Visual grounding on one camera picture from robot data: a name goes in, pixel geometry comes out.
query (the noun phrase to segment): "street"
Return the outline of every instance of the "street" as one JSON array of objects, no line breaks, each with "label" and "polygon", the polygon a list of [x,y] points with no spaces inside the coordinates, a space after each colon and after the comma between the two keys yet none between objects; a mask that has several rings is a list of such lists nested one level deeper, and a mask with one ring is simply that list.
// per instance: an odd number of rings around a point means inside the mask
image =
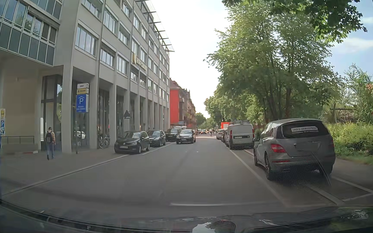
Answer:
[{"label": "street", "polygon": [[45,214],[106,224],[373,203],[373,190],[337,177],[326,188],[317,172],[268,181],[249,151],[230,151],[215,136],[200,135],[194,144],[170,142],[140,155],[111,153],[120,158],[10,192],[3,188],[3,199]]}]

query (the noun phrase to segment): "blue parking sign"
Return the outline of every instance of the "blue parking sign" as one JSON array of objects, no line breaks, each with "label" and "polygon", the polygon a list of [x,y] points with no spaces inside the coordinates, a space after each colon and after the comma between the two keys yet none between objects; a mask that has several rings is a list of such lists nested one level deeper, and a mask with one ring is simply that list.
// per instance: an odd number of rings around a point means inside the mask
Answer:
[{"label": "blue parking sign", "polygon": [[89,112],[88,94],[78,94],[76,98],[76,112]]}]

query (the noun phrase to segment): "backpack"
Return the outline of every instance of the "backpack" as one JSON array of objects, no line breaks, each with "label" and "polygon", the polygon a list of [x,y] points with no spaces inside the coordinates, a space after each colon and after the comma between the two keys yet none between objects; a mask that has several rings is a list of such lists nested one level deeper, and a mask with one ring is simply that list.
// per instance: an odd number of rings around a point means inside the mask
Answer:
[{"label": "backpack", "polygon": [[53,142],[53,135],[51,134],[51,132],[47,132],[47,134],[46,134],[46,142],[47,143],[52,143]]}]

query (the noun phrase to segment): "red building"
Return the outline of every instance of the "red building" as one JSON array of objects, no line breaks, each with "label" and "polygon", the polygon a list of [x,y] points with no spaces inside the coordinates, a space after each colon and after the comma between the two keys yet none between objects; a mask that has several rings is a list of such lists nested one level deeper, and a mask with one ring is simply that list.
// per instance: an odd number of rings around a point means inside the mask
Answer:
[{"label": "red building", "polygon": [[171,126],[184,125],[189,129],[196,128],[195,106],[190,92],[172,81],[170,86]]}]

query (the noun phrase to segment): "multi-story building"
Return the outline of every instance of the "multi-story building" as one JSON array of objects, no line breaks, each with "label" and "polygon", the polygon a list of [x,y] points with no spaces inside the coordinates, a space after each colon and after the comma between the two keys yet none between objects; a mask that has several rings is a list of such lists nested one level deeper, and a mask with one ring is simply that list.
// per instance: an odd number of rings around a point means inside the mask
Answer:
[{"label": "multi-story building", "polygon": [[[152,0],[0,0],[3,144],[32,138],[41,149],[52,127],[69,153],[77,138],[97,148],[99,135],[166,130],[170,51]],[[89,112],[76,114],[80,83]]]},{"label": "multi-story building", "polygon": [[184,125],[189,129],[196,128],[195,106],[191,100],[191,93],[181,88],[177,82],[170,85],[170,124],[171,126]]}]

